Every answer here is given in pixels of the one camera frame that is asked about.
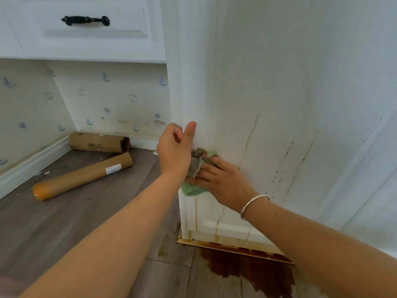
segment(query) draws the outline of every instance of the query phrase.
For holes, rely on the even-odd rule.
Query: bangle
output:
[[[242,220],[246,220],[246,219],[243,217],[243,214],[244,214],[244,211],[246,210],[246,208],[247,208],[249,205],[251,205],[251,203],[252,203],[253,201],[259,199],[260,197],[267,197],[268,200],[270,200],[269,196],[267,196],[267,195],[265,195],[265,194],[257,195],[256,197],[254,197],[254,198],[252,198],[251,200],[249,200],[248,203],[245,204],[245,206],[243,207],[243,209],[241,209],[240,217],[241,217]]]

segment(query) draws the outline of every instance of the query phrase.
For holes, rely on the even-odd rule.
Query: barcode sticker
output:
[[[105,169],[106,169],[106,174],[112,174],[114,172],[122,170],[122,165],[121,164],[116,164],[116,165],[110,166],[110,167],[105,168]]]

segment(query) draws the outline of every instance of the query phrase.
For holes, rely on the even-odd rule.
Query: handle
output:
[[[102,22],[102,24],[105,26],[110,25],[110,20],[107,16],[103,16],[101,19],[97,19],[97,18],[90,18],[90,17],[81,17],[78,15],[75,15],[73,17],[68,17],[66,15],[61,20],[62,20],[62,22],[65,22],[65,24],[68,26],[72,26],[73,24],[86,24],[86,23],[91,23],[91,22]]]

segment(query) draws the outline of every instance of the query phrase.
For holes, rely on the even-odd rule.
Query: wooden floor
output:
[[[72,150],[0,200],[0,297],[16,297],[160,174],[158,157],[130,151],[134,165],[49,199],[32,185],[113,157]],[[129,297],[318,297],[294,266],[176,244],[175,197]]]

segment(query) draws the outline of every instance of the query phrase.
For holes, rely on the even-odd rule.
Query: rolled brown cardboard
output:
[[[122,170],[131,165],[132,159],[129,153],[121,154],[54,179],[38,183],[33,186],[33,193],[37,200],[47,200],[50,197],[79,187],[108,174],[112,174],[113,172]]]
[[[96,150],[116,154],[126,153],[130,148],[128,137],[80,132],[74,132],[69,136],[69,145],[73,149]]]

